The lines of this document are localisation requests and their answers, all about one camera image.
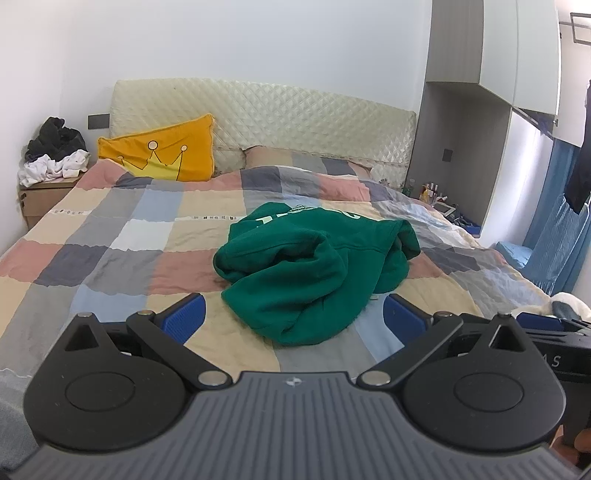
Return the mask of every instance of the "hanging black garment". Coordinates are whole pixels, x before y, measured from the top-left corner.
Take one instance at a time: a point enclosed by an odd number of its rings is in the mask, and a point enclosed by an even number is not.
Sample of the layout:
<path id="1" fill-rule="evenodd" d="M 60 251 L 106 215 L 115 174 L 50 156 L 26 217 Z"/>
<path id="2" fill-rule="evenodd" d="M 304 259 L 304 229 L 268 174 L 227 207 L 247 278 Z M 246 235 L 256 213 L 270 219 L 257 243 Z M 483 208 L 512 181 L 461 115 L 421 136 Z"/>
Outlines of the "hanging black garment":
<path id="1" fill-rule="evenodd" d="M 60 161 L 76 150 L 86 150 L 82 134 L 73 128 L 64 127 L 64 119 L 49 117 L 39 129 L 39 135 L 29 142 L 25 161 L 35 161 L 47 154 Z"/>
<path id="2" fill-rule="evenodd" d="M 583 146 L 566 183 L 564 198 L 575 213 L 580 213 L 589 193 L 591 193 L 591 86 L 587 89 L 587 119 Z"/>

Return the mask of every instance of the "silver screw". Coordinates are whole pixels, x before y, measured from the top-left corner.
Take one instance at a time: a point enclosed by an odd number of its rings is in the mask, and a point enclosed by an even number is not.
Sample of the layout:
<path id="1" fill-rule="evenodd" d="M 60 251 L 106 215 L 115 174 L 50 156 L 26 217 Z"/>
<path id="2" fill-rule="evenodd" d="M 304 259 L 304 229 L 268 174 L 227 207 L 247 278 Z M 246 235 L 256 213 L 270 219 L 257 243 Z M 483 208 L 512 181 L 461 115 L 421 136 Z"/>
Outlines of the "silver screw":
<path id="1" fill-rule="evenodd" d="M 389 384 L 392 379 L 386 372 L 382 372 L 381 370 L 370 370 L 361 375 L 361 380 L 366 385 L 381 387 L 382 385 Z"/>
<path id="2" fill-rule="evenodd" d="M 218 387 L 223 385 L 228 380 L 228 376 L 219 370 L 207 370 L 201 372 L 197 377 L 199 383 L 207 385 L 208 387 Z"/>

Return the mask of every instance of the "pillow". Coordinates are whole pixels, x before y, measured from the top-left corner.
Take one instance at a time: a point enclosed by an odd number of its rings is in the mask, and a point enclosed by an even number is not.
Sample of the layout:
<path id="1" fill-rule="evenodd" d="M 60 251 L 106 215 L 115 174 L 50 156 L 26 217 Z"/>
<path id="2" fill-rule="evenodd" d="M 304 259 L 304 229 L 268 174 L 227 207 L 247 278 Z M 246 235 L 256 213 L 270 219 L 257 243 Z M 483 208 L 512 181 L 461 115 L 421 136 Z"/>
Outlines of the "pillow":
<path id="1" fill-rule="evenodd" d="M 362 180 L 370 180 L 369 172 L 355 163 L 341 158 L 321 157 L 282 148 L 251 147 L 246 150 L 246 167 L 283 165 L 298 167 L 315 173 L 328 175 L 355 175 Z"/>
<path id="2" fill-rule="evenodd" d="M 133 175 L 203 181 L 213 175 L 213 115 L 149 132 L 99 138 L 99 158 L 111 158 Z"/>

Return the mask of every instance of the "triangular cutout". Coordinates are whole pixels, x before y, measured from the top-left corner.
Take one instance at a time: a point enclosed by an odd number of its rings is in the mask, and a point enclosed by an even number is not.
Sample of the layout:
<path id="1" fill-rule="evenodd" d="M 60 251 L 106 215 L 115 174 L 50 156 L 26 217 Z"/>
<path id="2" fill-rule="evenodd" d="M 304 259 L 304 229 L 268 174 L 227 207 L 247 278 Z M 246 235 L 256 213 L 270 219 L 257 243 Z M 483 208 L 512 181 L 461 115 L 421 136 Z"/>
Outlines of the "triangular cutout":
<path id="1" fill-rule="evenodd" d="M 496 331 L 496 335 L 491 342 L 491 348 L 511 352 L 525 352 L 525 348 L 521 345 L 513 329 L 505 325 Z"/>
<path id="2" fill-rule="evenodd" d="M 99 343 L 96 341 L 92 329 L 88 325 L 79 325 L 70 341 L 66 345 L 66 352 L 75 352 L 76 350 L 86 350 L 96 348 Z"/>

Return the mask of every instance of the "plaid blanket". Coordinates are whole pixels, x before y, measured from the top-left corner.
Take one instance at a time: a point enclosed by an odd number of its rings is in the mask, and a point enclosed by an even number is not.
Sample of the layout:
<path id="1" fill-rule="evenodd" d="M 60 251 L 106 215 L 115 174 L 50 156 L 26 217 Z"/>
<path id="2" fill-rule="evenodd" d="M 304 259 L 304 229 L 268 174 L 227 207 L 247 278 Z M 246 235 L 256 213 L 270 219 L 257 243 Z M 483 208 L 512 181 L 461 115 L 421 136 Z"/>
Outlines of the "plaid blanket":
<path id="1" fill-rule="evenodd" d="M 375 295 L 353 324 L 314 346 L 274 345 L 228 309 L 212 257 L 230 224 L 265 202 L 329 207 L 374 219 L 406 218 L 422 253 L 396 292 L 428 313 L 487 317 L 547 296 L 494 250 L 439 213 L 374 181 L 291 167 L 256 167 L 207 182 L 133 177 L 100 160 L 0 261 L 0 370 L 35 373 L 76 312 L 101 322 L 159 312 L 202 293 L 206 318 L 186 346 L 235 378 L 243 370 L 349 371 L 402 347 Z"/>

